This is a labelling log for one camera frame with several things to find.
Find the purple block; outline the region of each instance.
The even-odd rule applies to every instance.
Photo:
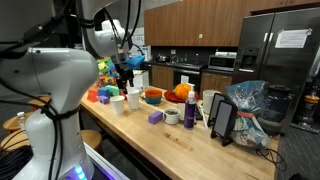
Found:
[[[109,98],[106,96],[99,96],[98,97],[99,102],[101,102],[102,104],[108,104],[109,103]]]
[[[156,111],[153,114],[149,115],[149,123],[156,124],[161,121],[163,118],[163,113],[161,111]]]
[[[99,88],[98,89],[98,96],[105,96],[110,98],[110,93],[108,88]]]

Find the stainless steel refrigerator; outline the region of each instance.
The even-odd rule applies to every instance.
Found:
[[[287,133],[309,72],[317,66],[319,44],[320,8],[243,20],[232,84],[264,80],[291,88],[292,101],[281,133]]]

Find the plastic bag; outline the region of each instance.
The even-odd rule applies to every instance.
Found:
[[[259,115],[264,104],[264,81],[246,81],[228,86],[226,91],[239,111]],[[238,115],[231,138],[239,145],[259,149],[267,146],[270,139],[262,130],[255,115]]]

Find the blue light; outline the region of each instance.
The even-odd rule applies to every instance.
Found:
[[[77,172],[78,177],[79,177],[80,180],[87,180],[86,175],[84,174],[81,166],[76,166],[76,167],[75,167],[75,170],[76,170],[76,172]]]

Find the backsplash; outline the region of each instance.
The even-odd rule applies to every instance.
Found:
[[[166,56],[171,56],[171,50],[176,51],[176,56],[180,61],[181,58],[185,59],[187,56],[188,61],[196,61],[196,54],[198,54],[199,61],[208,62],[209,55],[215,54],[216,50],[224,52],[237,52],[236,47],[177,47],[177,46],[151,46],[151,54],[153,60],[159,53],[162,53]]]

